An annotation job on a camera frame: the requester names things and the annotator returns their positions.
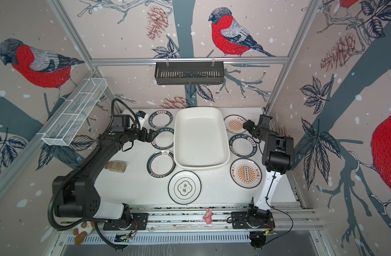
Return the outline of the orange sunburst plate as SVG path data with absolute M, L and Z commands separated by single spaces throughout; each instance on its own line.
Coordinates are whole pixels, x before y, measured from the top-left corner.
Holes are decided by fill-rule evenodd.
M 249 159 L 237 159 L 230 167 L 232 180 L 240 187 L 252 189 L 262 181 L 262 171 L 259 166 Z
M 243 128 L 246 119 L 240 115 L 229 115 L 224 118 L 226 131 L 232 134 L 241 134 L 245 132 Z

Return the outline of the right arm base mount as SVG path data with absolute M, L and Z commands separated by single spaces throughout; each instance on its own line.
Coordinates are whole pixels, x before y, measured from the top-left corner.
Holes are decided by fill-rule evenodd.
M 254 198 L 246 211 L 231 212 L 231 216 L 226 221 L 232 225 L 233 229 L 275 229 L 272 212 L 258 208 L 254 203 Z

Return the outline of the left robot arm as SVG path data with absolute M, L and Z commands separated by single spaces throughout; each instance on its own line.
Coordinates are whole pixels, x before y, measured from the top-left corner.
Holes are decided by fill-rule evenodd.
M 105 165 L 126 143 L 136 140 L 151 143 L 158 132 L 142 128 L 139 119 L 131 124 L 130 115 L 116 115 L 108 128 L 99 135 L 91 154 L 66 176 L 58 176 L 52 183 L 52 199 L 48 206 L 51 223 L 55 217 L 89 220 L 121 219 L 125 205 L 101 199 L 95 181 Z

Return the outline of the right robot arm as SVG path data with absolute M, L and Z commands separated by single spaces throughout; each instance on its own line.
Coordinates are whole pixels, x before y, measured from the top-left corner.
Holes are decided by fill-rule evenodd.
M 247 120 L 243 128 L 258 144 L 264 144 L 260 150 L 262 164 L 266 169 L 264 185 L 254 196 L 254 205 L 260 209 L 269 209 L 275 188 L 279 180 L 291 170 L 294 156 L 294 140 L 292 137 L 281 136 L 270 127 L 271 116 L 260 115 L 258 123 Z

